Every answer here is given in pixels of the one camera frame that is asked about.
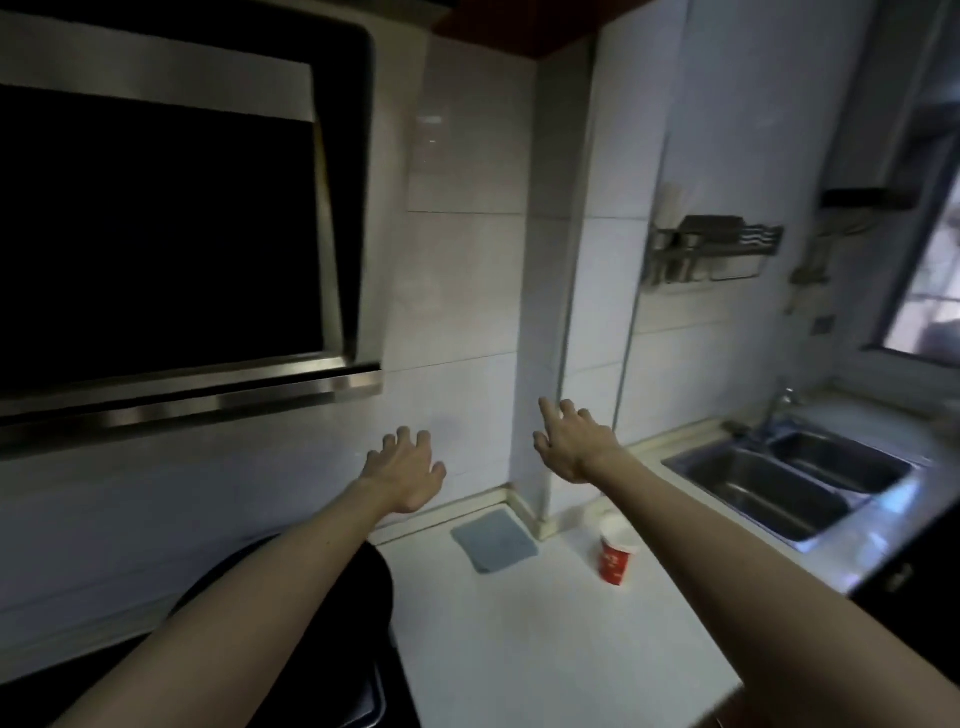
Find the hand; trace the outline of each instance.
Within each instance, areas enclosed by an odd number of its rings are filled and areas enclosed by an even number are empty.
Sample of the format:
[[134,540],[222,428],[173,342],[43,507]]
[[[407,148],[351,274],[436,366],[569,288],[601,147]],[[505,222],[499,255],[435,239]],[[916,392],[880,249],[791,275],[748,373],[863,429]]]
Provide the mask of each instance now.
[[384,498],[387,513],[415,513],[440,492],[446,466],[430,467],[433,452],[430,433],[417,433],[417,444],[410,442],[410,427],[401,427],[383,438],[383,450],[367,453],[367,464],[356,480],[360,488],[370,488]]
[[577,412],[570,400],[560,403],[563,417],[553,402],[540,398],[540,412],[546,434],[534,432],[534,449],[543,465],[570,483],[589,482],[588,463],[597,455],[622,450],[613,430],[598,425],[586,409]]

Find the cabinet handle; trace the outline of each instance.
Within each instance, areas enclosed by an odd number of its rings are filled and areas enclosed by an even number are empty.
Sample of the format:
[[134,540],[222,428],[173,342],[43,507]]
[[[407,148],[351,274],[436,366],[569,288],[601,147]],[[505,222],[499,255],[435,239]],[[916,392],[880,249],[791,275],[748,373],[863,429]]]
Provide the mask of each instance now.
[[913,576],[913,566],[911,564],[904,564],[897,570],[897,573],[886,580],[886,583],[883,585],[883,590],[887,594],[895,594],[904,584],[910,581],[911,576]]

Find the red paper cup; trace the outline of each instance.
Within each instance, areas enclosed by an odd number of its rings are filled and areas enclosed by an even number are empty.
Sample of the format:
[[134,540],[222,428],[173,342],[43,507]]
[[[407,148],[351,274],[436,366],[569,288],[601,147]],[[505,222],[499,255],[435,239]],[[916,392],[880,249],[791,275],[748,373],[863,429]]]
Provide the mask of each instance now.
[[637,552],[640,538],[620,514],[605,516],[600,521],[600,578],[615,587],[623,583],[630,557]]

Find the sink basin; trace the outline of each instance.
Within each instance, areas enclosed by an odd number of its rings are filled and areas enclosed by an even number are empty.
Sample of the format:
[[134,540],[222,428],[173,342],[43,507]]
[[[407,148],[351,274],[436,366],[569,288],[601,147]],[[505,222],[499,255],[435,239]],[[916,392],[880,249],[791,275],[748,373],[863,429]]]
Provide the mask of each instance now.
[[913,466],[886,452],[818,432],[793,432],[769,445],[791,468],[845,491],[875,496],[907,477]]
[[663,464],[798,550],[807,550],[852,510],[846,499],[813,478],[733,443]]

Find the gray cloth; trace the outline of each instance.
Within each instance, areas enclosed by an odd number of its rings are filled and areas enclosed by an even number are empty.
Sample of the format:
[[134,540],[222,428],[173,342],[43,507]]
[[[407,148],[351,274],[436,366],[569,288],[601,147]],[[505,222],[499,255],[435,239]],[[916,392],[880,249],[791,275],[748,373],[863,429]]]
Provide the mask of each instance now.
[[477,573],[494,573],[540,553],[504,510],[458,525],[450,535],[467,552]]

